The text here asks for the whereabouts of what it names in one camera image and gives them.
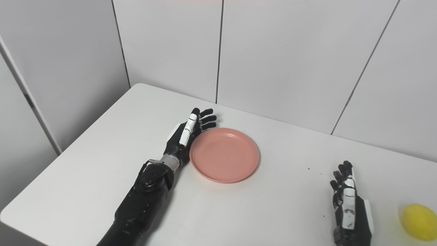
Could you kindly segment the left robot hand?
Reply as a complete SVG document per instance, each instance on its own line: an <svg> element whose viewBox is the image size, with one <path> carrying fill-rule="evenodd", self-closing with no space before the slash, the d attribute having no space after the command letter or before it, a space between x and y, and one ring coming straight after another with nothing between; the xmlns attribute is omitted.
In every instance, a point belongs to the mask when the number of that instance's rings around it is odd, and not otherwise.
<svg viewBox="0 0 437 246"><path fill-rule="evenodd" d="M190 161L190 149L194 140L203 132L217 127L217 115L214 109L201 111L194 108L186 122L176 127L176 130L167 141L164 155L176 157L179 163L186 164Z"/></svg>

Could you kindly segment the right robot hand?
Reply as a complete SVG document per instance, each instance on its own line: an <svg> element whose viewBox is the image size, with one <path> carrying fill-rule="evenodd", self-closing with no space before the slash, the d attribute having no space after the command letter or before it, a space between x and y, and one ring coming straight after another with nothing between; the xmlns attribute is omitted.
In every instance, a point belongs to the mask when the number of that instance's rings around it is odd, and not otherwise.
<svg viewBox="0 0 437 246"><path fill-rule="evenodd" d="M370 246L374 231L368 200L356 190L354 167L348 160L338 165L330 181L336 227L333 240L337 246Z"/></svg>

